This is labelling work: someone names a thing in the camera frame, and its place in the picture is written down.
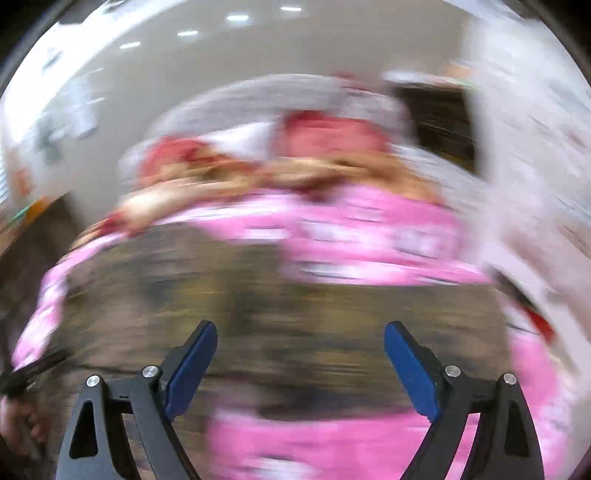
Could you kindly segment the left hand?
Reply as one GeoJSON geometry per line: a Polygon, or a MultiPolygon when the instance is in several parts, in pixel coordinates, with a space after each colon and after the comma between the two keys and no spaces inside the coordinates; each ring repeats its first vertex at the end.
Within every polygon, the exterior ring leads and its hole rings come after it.
{"type": "Polygon", "coordinates": [[[3,397],[1,437],[12,454],[29,460],[34,456],[34,449],[46,442],[47,425],[32,402],[3,397]]]}

